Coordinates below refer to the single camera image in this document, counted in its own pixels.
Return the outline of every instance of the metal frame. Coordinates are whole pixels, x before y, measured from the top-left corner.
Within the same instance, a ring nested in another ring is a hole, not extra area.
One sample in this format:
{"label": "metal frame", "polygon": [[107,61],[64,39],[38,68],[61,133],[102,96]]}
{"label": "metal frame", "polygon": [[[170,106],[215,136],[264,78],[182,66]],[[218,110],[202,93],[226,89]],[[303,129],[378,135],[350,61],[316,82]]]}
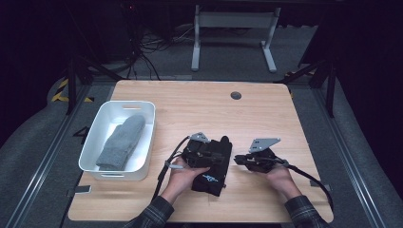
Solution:
{"label": "metal frame", "polygon": [[196,6],[195,11],[195,45],[193,47],[192,70],[199,70],[201,54],[200,28],[261,28],[269,29],[265,41],[261,41],[261,48],[266,58],[269,71],[277,72],[270,44],[273,40],[276,24],[278,22],[280,8],[274,12],[212,12],[200,11],[200,6]]}

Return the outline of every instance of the sleeve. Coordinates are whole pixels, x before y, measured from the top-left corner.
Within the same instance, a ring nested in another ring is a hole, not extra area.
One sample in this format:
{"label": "sleeve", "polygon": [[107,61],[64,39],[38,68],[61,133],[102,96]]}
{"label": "sleeve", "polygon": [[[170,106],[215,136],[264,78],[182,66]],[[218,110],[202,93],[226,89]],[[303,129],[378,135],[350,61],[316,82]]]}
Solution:
{"label": "sleeve", "polygon": [[317,212],[306,196],[295,197],[285,203],[285,208],[297,228],[331,227]]}
{"label": "sleeve", "polygon": [[158,196],[125,227],[162,228],[173,212],[172,205]]}

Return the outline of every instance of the white plastic bin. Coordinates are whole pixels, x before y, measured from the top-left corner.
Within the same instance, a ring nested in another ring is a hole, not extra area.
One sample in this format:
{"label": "white plastic bin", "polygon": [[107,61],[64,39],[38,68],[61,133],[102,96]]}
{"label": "white plastic bin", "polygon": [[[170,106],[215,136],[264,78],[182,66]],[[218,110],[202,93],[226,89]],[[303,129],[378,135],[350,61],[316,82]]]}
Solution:
{"label": "white plastic bin", "polygon": [[[95,164],[103,151],[104,144],[116,126],[140,113],[145,117],[142,136],[128,158],[124,171],[100,171]],[[89,129],[81,152],[79,166],[97,180],[140,181],[148,173],[154,135],[155,105],[144,101],[110,101],[104,103]]]}

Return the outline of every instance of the gray sock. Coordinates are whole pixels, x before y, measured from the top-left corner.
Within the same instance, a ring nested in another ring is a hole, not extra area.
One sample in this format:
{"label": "gray sock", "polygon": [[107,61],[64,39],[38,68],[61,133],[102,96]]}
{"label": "gray sock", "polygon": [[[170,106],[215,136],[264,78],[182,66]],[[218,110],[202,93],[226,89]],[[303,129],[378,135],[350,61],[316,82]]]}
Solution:
{"label": "gray sock", "polygon": [[123,124],[116,126],[96,161],[100,170],[125,170],[125,163],[142,136],[144,126],[145,118],[141,114],[133,115],[127,118]]}

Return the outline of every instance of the wooden table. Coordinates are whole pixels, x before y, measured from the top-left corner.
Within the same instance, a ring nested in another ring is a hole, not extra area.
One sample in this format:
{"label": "wooden table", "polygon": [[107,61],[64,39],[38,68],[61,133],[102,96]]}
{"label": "wooden table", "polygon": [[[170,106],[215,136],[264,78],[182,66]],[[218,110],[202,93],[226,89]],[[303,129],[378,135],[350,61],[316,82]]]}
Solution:
{"label": "wooden table", "polygon": [[[237,91],[239,100],[230,94]],[[285,85],[218,82],[120,81],[111,100],[149,101],[156,106],[156,128],[148,175],[140,181],[95,180],[84,173],[69,208],[72,220],[130,220],[150,202],[163,162],[188,135],[203,132],[210,140],[224,135],[233,144],[226,188],[221,196],[191,190],[174,204],[175,222],[288,222],[284,198],[262,178],[236,165],[235,155],[248,153],[255,138],[281,138],[272,150],[279,157],[319,179],[315,162]],[[318,212],[333,220],[325,194],[308,179],[292,176]],[[169,171],[164,179],[165,188]]]}

